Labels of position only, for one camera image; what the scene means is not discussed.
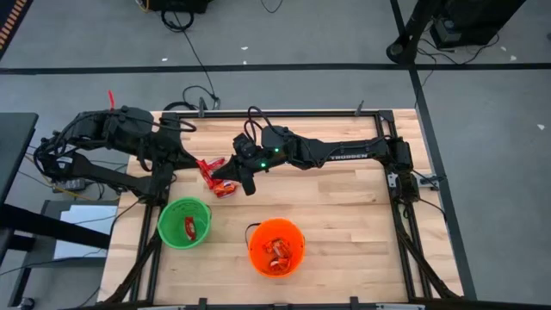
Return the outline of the black tripod stand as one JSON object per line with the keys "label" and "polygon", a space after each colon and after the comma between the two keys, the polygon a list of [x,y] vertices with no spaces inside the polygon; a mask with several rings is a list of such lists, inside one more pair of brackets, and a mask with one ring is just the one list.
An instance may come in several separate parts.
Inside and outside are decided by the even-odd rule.
{"label": "black tripod stand", "polygon": [[387,57],[398,65],[414,63],[418,42],[442,0],[417,0],[407,23],[404,23],[398,0],[390,0],[399,36],[386,50]]}

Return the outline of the dark rug orange stripes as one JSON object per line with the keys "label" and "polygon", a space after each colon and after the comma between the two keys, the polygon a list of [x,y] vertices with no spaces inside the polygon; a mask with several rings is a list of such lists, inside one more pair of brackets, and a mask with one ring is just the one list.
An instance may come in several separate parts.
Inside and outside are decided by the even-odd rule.
{"label": "dark rug orange stripes", "polygon": [[34,0],[0,0],[0,60]]}

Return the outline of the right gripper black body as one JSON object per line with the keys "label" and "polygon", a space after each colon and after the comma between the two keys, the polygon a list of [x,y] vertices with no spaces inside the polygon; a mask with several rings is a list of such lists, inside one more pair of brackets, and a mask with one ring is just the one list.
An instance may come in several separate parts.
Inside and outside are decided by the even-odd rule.
{"label": "right gripper black body", "polygon": [[237,171],[257,173],[266,171],[284,163],[284,150],[279,148],[263,148],[256,145],[240,145],[235,147]]}

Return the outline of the white panel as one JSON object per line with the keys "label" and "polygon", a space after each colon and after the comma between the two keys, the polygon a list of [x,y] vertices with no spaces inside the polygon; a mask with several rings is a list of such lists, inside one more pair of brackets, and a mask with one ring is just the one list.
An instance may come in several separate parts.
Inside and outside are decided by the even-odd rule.
{"label": "white panel", "polygon": [[[71,205],[68,210],[60,213],[60,219],[64,222],[106,234],[110,233],[115,216],[116,206],[114,205]],[[107,253],[106,249],[57,240],[53,259],[73,257],[105,258]]]}

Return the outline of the orange pumpkin bucket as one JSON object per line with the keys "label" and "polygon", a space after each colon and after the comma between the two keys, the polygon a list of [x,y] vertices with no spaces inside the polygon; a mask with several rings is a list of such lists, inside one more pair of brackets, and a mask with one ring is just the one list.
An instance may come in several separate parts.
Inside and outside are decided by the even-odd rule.
{"label": "orange pumpkin bucket", "polygon": [[[290,268],[285,274],[271,274],[269,262],[276,257],[263,250],[263,245],[272,239],[285,239],[292,248]],[[302,231],[291,221],[284,218],[272,218],[253,223],[245,229],[245,243],[251,265],[262,276],[283,278],[292,275],[301,265],[306,255],[306,238]]]}

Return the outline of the grey power strip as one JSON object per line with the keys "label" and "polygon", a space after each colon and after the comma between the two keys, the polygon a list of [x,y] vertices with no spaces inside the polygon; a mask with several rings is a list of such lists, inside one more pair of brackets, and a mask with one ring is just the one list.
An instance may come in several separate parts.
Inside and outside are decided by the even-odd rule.
{"label": "grey power strip", "polygon": [[64,191],[80,192],[87,187],[86,181],[83,178],[75,178],[65,181],[53,183],[53,193],[61,193]]}

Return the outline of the black desk beam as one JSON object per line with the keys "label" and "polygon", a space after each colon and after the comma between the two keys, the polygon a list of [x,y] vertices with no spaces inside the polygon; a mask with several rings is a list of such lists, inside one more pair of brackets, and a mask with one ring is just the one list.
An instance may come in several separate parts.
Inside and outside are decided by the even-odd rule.
{"label": "black desk beam", "polygon": [[110,242],[110,236],[106,233],[57,220],[9,204],[4,204],[0,207],[0,227],[12,228],[25,233],[47,236],[101,249],[107,249]]}

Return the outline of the black equipment case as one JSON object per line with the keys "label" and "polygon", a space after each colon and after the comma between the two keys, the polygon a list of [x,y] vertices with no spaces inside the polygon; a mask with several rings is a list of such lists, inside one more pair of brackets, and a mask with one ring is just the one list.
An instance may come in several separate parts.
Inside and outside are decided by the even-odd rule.
{"label": "black equipment case", "polygon": [[436,47],[485,46],[526,0],[442,0],[430,36]]}

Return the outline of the green halloween bucket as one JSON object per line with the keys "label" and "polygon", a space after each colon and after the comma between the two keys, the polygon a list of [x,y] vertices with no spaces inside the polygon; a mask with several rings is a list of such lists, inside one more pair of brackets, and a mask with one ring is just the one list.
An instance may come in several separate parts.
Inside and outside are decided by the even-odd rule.
{"label": "green halloween bucket", "polygon": [[[190,241],[184,230],[184,219],[195,219],[197,237]],[[200,245],[210,233],[213,213],[211,208],[195,197],[183,197],[169,203],[158,218],[158,233],[164,243],[174,249],[187,250]]]}

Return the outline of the orange Reese's candy wrapper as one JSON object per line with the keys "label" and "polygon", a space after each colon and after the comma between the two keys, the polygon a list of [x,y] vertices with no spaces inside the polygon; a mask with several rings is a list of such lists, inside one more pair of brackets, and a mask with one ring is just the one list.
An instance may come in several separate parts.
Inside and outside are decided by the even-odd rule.
{"label": "orange Reese's candy wrapper", "polygon": [[275,254],[277,257],[291,258],[292,248],[285,239],[272,239],[263,245],[263,250],[268,254]]}
{"label": "orange Reese's candy wrapper", "polygon": [[290,268],[289,257],[274,257],[269,262],[269,271],[271,274],[285,274]]}
{"label": "orange Reese's candy wrapper", "polygon": [[213,192],[218,198],[224,198],[232,195],[237,188],[238,185],[234,181],[224,180],[213,187]]}

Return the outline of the grey metal bracket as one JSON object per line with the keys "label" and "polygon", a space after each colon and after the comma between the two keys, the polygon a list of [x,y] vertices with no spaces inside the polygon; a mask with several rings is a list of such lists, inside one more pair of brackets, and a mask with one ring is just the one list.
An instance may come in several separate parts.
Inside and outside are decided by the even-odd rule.
{"label": "grey metal bracket", "polygon": [[446,180],[446,176],[438,176],[435,174],[424,175],[420,172],[414,171],[413,175],[416,177],[419,188],[428,188],[432,191],[440,190],[440,182]]}

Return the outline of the black equipment box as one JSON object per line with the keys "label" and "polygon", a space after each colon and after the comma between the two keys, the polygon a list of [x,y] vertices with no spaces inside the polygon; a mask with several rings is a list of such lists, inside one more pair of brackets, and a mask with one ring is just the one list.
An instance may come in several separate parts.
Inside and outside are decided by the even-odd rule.
{"label": "black equipment box", "polygon": [[142,0],[146,9],[204,14],[213,0]]}

